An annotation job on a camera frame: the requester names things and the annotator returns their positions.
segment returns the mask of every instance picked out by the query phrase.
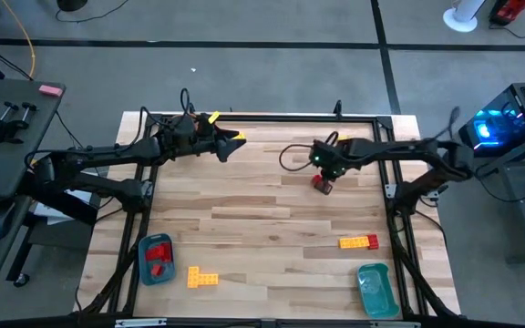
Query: concrete floor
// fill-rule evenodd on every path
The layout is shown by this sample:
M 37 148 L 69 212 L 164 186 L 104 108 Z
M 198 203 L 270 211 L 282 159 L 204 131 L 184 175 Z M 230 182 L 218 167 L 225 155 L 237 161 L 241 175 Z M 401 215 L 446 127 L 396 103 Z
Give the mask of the concrete floor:
M 525 45 L 525 39 L 487 29 L 493 1 L 480 10 L 479 27 L 470 34 L 443 25 L 450 1 L 378 2 L 389 44 Z M 9 3 L 34 39 L 378 42 L 369 0 L 143 0 L 78 25 L 55 21 L 53 2 Z M 62 17 L 97 15 L 114 5 L 97 0 Z M 2 8 L 0 38 L 22 38 L 9 18 Z M 525 12 L 510 28 L 525 35 Z M 26 46 L 0 46 L 0 52 L 29 69 Z M 342 99 L 346 113 L 390 113 L 379 50 L 39 46 L 36 55 L 36 79 L 67 85 L 60 111 L 84 144 L 111 144 L 125 110 L 179 109 L 182 87 L 204 111 L 329 112 Z M 423 136 L 445 126 L 454 106 L 462 109 L 460 126 L 508 84 L 525 82 L 525 52 L 390 50 L 389 56 L 400 110 L 417 115 Z M 54 122 L 42 148 L 68 146 Z M 503 191 L 499 184 L 489 187 Z M 504 261 L 515 241 L 506 233 L 516 220 L 509 208 L 469 181 L 452 185 L 439 211 L 462 312 L 525 323 L 525 265 Z M 0 320 L 70 312 L 85 257 L 83 251 L 34 251 L 26 266 L 33 281 L 25 288 L 0 277 Z M 6 305 L 15 311 L 2 312 Z

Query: pink eraser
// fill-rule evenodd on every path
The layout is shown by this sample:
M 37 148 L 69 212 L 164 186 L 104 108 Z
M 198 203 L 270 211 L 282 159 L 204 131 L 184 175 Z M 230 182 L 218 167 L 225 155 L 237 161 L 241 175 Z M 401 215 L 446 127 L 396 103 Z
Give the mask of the pink eraser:
M 45 95 L 50 95 L 50 96 L 56 96 L 56 97 L 62 96 L 62 89 L 58 87 L 49 87 L 49 86 L 42 85 L 42 87 L 40 87 L 40 92 Z

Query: wood plank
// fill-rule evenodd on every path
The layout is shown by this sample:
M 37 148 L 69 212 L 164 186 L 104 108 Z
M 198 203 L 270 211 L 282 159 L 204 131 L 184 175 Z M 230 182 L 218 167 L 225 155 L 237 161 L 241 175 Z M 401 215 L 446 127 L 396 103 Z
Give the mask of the wood plank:
M 133 139 L 138 118 L 138 113 L 123 114 L 119 142 Z M 414 117 L 393 117 L 393 122 L 397 139 L 418 138 Z M 356 273 L 360 266 L 376 262 L 388 266 L 398 302 L 377 165 L 347 172 L 325 196 L 310 187 L 317 168 L 287 172 L 278 164 L 279 153 L 291 143 L 309 144 L 314 138 L 325 139 L 334 130 L 350 137 L 372 138 L 370 126 L 219 124 L 244 132 L 248 139 L 227 163 L 220 163 L 213 155 L 202 155 L 177 159 L 159 171 L 148 234 L 171 236 L 177 277 L 168 284 L 141 284 L 135 315 L 367 319 Z M 308 160 L 307 152 L 293 149 L 285 155 L 285 165 L 301 166 Z M 427 170 L 421 162 L 402 161 L 401 167 L 407 180 Z M 134 170 L 133 165 L 111 167 L 108 176 L 128 179 Z M 114 201 L 99 215 L 118 207 Z M 417 208 L 438 220 L 435 209 L 422 204 Z M 78 294 L 82 303 L 90 302 L 113 273 L 124 219 L 124 213 L 115 214 L 95 227 Z M 139 220 L 138 215 L 134 231 Z M 424 276 L 447 306 L 458 312 L 442 234 L 418 215 L 412 217 L 412 224 Z M 368 233 L 378 236 L 380 249 L 338 248 L 339 238 Z M 188 289 L 189 266 L 218 273 L 219 285 Z M 408 275 L 407 285 L 416 309 L 414 285 Z M 120 306 L 127 287 L 125 280 Z

